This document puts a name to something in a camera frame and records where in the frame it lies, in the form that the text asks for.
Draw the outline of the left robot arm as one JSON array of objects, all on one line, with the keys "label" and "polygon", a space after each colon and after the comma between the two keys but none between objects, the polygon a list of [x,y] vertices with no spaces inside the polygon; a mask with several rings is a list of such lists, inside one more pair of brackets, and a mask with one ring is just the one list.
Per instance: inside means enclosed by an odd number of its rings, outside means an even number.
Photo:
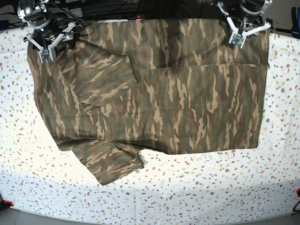
[{"label": "left robot arm", "polygon": [[272,4],[271,0],[220,0],[217,7],[230,27],[229,43],[243,48],[246,39],[271,28],[263,20],[263,14]]}]

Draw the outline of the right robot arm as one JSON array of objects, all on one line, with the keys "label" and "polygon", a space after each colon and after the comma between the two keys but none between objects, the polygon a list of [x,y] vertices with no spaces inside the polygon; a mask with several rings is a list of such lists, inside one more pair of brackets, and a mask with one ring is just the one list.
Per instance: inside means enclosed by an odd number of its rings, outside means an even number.
[{"label": "right robot arm", "polygon": [[40,61],[54,61],[56,53],[63,47],[74,49],[75,36],[80,33],[83,24],[74,15],[61,9],[49,10],[48,0],[21,0],[18,2],[17,16],[33,33],[24,38],[38,50]]}]

